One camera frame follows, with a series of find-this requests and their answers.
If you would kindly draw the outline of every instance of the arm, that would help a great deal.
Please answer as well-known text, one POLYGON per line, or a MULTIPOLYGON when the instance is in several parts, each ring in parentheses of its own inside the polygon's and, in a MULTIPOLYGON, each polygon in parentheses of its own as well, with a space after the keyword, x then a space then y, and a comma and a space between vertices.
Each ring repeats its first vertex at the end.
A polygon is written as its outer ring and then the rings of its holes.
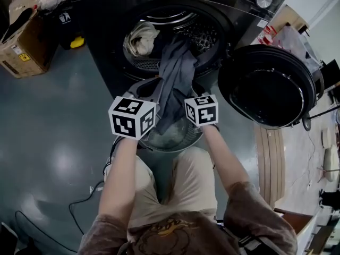
POLYGON ((239 160, 233 155, 221 134, 212 125, 201 127, 215 162, 217 172, 227 193, 236 182, 247 182, 249 177, 239 160))
POLYGON ((100 197, 99 214, 119 220, 128 228, 135 196, 135 155, 138 142, 123 139, 100 197))
POLYGON ((236 236, 249 234, 269 240, 269 246, 286 254, 296 254, 296 235, 291 226, 279 217, 249 182, 247 172, 231 153, 218 130, 202 126, 210 154, 226 189, 229 200, 224 225, 236 236))

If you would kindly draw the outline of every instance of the wooden board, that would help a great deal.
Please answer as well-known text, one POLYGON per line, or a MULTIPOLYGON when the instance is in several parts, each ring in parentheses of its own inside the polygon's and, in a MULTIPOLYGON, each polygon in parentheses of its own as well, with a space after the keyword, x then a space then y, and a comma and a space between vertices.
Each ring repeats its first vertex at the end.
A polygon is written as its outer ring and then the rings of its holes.
POLYGON ((261 135, 263 141, 263 151, 265 157, 265 201, 270 203, 270 154, 267 130, 261 128, 261 135))
POLYGON ((282 218, 293 227, 295 233, 298 235, 306 227, 308 222, 312 220, 313 216, 287 212, 282 218))
POLYGON ((285 154, 284 154, 284 143, 282 137, 282 131, 278 131, 279 140, 280 140, 280 147, 281 147, 281 171, 282 171, 282 187, 281 187, 281 196, 280 198, 284 197, 285 195, 285 188, 286 188, 286 164, 285 164, 285 154))
POLYGON ((282 161, 281 161, 281 144, 280 144, 280 138, 279 138, 279 131, 281 130, 275 130, 274 136, 275 136, 275 143, 276 143, 276 153, 277 153, 277 198, 281 198, 282 194, 282 181, 285 181, 285 176, 282 177, 282 161))
POLYGON ((260 195, 272 207, 285 191, 285 161, 281 130, 254 125, 258 155, 260 195))
POLYGON ((278 200, 277 197, 277 152, 276 152, 276 141, 273 130, 267 130, 268 145, 269 145, 269 158, 270 158, 270 203, 272 207, 275 207, 275 202, 278 200))
POLYGON ((264 143, 262 140, 261 127, 258 124, 254 126, 254 133, 257 147, 257 159, 259 166, 259 185, 260 195, 265 198, 265 156, 264 143))

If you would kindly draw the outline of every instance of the person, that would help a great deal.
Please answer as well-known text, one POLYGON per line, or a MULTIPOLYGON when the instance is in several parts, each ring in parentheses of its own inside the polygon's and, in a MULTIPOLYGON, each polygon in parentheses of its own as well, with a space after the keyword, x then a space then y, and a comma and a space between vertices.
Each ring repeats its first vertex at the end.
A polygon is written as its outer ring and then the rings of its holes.
POLYGON ((323 206, 330 206, 334 210, 340 210, 340 191, 325 192, 323 189, 319 192, 320 204, 323 206))
POLYGON ((151 170, 122 139, 84 235, 87 254, 296 254, 296 234, 263 200, 213 125, 201 127, 209 152, 191 147, 173 161, 168 197, 159 203, 151 170), (224 226, 215 221, 213 163, 229 195, 224 226))

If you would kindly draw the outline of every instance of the washing machine door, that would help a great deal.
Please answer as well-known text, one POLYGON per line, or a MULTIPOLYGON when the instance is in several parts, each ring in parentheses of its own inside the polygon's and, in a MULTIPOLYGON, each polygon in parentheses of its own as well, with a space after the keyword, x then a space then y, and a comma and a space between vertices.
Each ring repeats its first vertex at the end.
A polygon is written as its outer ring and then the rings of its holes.
POLYGON ((292 125, 316 102, 311 73, 280 48, 252 45, 223 63, 218 86, 226 101, 267 129, 292 125))

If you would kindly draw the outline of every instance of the washing machine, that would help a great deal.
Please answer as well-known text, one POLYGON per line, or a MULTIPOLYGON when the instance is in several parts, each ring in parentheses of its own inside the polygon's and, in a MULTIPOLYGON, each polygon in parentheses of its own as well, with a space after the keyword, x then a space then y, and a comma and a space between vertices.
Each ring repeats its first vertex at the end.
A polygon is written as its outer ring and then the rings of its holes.
POLYGON ((112 96, 123 94, 138 80, 158 74, 159 56, 133 57, 123 47, 125 36, 145 20, 164 35, 189 37, 198 61, 195 79, 204 80, 208 86, 218 81, 226 101, 267 128, 296 122, 315 102, 315 86, 301 61, 278 48, 249 46, 284 0, 72 2, 112 96))

